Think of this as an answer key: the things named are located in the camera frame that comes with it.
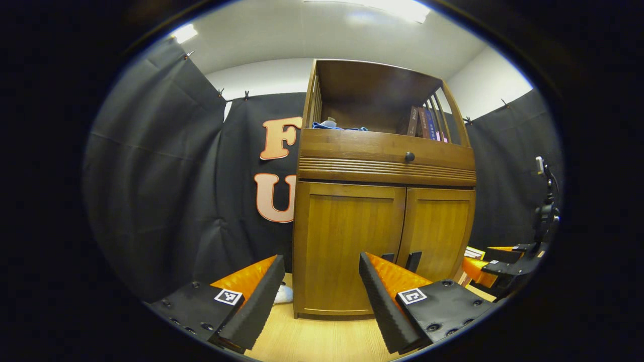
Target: wooden cabinet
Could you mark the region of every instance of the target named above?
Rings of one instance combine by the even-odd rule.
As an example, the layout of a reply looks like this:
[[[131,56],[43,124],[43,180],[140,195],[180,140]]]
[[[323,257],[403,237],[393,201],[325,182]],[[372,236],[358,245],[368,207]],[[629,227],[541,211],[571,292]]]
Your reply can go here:
[[[356,257],[398,253],[405,188],[300,182],[296,188],[295,310],[371,314]]]
[[[314,61],[299,136],[296,318],[371,314],[358,274],[363,251],[392,253],[402,266],[410,253],[421,252],[418,274],[429,280],[455,275],[471,232],[476,172],[463,122],[456,122],[460,144],[451,142],[439,90],[462,120],[438,78],[369,62]],[[430,109],[428,100],[448,142],[396,134],[411,106]],[[339,127],[369,131],[312,129],[327,117]]]

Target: orange letter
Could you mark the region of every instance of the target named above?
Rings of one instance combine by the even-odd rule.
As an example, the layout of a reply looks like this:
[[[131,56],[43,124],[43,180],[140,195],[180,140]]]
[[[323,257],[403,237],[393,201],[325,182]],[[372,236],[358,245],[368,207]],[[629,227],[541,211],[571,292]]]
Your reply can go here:
[[[295,179],[296,175],[289,175],[284,181],[289,185],[289,208],[279,211],[273,206],[274,186],[278,183],[279,177],[272,173],[258,173],[255,175],[257,183],[257,211],[266,220],[272,222],[287,223],[293,221],[293,204],[295,204]]]
[[[286,140],[289,146],[295,144],[297,134],[295,128],[290,126],[302,128],[302,117],[267,120],[262,126],[266,128],[266,143],[264,143],[264,150],[260,153],[260,159],[283,158],[289,155],[289,151],[282,147],[282,140]]]

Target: white ceiling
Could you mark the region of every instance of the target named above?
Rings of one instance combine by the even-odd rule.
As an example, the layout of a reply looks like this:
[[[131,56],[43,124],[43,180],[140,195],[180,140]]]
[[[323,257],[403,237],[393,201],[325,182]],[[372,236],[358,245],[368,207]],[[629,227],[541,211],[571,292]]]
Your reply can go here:
[[[288,58],[379,62],[449,79],[486,44],[431,11],[423,24],[343,3],[239,0],[192,22],[182,44],[204,74]]]

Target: ceiling light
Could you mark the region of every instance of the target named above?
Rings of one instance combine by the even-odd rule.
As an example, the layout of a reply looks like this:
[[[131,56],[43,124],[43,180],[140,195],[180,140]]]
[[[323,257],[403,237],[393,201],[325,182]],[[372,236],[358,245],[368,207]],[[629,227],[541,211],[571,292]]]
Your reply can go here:
[[[172,33],[172,37],[175,37],[176,41],[179,44],[194,37],[195,35],[197,35],[197,31],[194,29],[194,26],[192,24],[182,26],[181,28],[177,29],[174,33]]]
[[[304,0],[305,3],[345,3],[384,10],[408,20],[424,23],[430,9],[414,0]]]

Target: white wall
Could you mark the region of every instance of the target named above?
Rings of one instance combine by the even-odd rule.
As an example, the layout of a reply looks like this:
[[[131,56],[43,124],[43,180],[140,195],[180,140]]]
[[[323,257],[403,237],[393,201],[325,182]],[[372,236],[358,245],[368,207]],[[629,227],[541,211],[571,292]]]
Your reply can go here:
[[[306,92],[312,58],[279,59],[228,68],[206,75],[227,100],[249,95]],[[496,50],[485,47],[465,67],[450,77],[448,86],[464,118],[479,118],[511,102],[533,89],[526,78]],[[447,112],[450,106],[441,91],[440,105]],[[226,106],[228,116],[231,103]]]
[[[533,89],[532,84],[496,50],[485,47],[465,67],[446,80],[463,118],[476,119]],[[438,94],[440,105],[449,109]]]
[[[228,68],[206,75],[210,83],[221,90],[226,100],[249,96],[306,92],[313,58],[279,59]],[[228,117],[231,102],[226,105],[224,119]]]

